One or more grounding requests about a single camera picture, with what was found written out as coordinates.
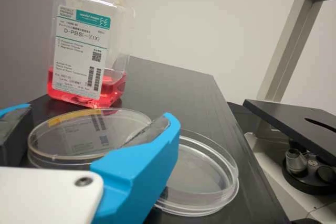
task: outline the red liquid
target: red liquid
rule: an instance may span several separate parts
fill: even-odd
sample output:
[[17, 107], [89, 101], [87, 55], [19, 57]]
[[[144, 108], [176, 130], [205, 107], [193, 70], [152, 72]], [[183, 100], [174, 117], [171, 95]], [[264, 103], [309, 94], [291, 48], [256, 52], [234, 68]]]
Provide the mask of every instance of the red liquid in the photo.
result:
[[116, 75], [115, 72], [110, 69], [105, 69], [99, 99], [94, 100], [92, 98], [82, 97], [80, 95], [53, 89], [52, 85], [53, 70], [54, 69], [52, 66], [49, 67], [47, 91], [48, 95], [54, 99], [71, 102], [74, 104], [86, 106], [93, 109], [108, 108], [124, 93], [125, 82], [127, 78], [126, 73], [123, 73], [121, 78], [117, 82], [115, 82], [115, 80], [112, 77], [113, 75], [114, 76]]

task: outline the blue clamp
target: blue clamp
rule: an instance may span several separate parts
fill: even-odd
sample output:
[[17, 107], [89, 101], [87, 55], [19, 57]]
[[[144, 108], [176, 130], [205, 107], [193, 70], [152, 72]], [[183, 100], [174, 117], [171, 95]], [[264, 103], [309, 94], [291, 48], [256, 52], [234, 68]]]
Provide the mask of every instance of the blue clamp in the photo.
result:
[[142, 223], [176, 164], [180, 123], [170, 113], [169, 125], [151, 142], [113, 150], [90, 170], [104, 181], [93, 223]]
[[30, 106], [30, 104], [24, 103], [24, 104], [16, 105], [16, 106], [13, 106], [13, 107], [7, 107], [5, 109], [0, 110], [0, 117], [3, 116], [4, 114], [7, 114], [10, 111], [27, 108], [29, 106]]

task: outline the petri dish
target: petri dish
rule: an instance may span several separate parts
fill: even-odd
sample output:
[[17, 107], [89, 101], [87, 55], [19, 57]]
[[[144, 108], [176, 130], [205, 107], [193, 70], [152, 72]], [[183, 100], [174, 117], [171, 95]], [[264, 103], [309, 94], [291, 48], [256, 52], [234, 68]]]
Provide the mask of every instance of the petri dish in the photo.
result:
[[89, 165], [148, 126], [133, 110], [85, 109], [56, 116], [28, 136], [28, 159], [40, 168], [89, 169]]
[[174, 215], [213, 214], [238, 193], [238, 167], [231, 155], [206, 136], [181, 130], [178, 160], [155, 206]]

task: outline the bottle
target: bottle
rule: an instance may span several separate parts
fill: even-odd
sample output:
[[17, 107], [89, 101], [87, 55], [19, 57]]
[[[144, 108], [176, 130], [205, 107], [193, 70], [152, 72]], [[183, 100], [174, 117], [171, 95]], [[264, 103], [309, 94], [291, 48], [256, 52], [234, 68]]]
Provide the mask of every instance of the bottle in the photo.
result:
[[90, 108], [121, 97], [133, 18], [125, 0], [54, 0], [49, 96]]

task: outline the clear plastic dish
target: clear plastic dish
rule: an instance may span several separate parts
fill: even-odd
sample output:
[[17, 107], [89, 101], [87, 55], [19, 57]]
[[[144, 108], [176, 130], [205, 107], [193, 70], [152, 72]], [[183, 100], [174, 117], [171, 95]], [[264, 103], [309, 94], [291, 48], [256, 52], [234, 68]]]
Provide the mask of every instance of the clear plastic dish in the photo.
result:
[[119, 148], [151, 123], [127, 109], [86, 109], [56, 116], [28, 137], [28, 159], [36, 167], [88, 169], [92, 161]]
[[213, 214], [238, 193], [238, 167], [209, 138], [181, 130], [178, 160], [155, 206], [180, 216]]

